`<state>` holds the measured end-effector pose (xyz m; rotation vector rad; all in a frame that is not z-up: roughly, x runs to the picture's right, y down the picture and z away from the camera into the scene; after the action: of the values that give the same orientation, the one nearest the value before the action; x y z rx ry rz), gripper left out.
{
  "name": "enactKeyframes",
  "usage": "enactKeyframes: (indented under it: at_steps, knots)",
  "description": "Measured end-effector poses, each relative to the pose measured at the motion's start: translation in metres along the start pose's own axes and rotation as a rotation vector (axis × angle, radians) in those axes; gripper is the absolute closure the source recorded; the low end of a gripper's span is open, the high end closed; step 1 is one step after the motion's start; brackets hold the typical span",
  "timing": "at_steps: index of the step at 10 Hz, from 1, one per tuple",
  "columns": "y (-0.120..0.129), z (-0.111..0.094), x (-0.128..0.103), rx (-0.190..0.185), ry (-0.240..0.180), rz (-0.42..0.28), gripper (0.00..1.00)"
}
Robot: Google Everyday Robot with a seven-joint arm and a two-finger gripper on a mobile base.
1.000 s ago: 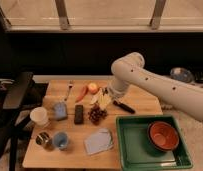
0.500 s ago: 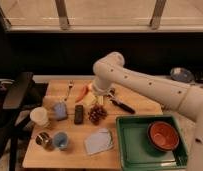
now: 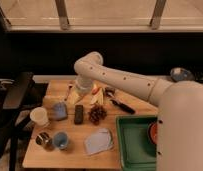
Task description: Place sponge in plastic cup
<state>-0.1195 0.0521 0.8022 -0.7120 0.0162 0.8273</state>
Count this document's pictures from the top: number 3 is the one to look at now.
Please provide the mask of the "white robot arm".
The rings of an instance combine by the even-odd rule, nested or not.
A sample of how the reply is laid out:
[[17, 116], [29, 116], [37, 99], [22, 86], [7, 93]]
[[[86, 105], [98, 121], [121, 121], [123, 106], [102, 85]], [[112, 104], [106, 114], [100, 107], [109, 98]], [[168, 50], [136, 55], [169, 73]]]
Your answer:
[[156, 171], [203, 171], [202, 84], [108, 68], [98, 52], [76, 60], [74, 71], [80, 94], [98, 80], [158, 108]]

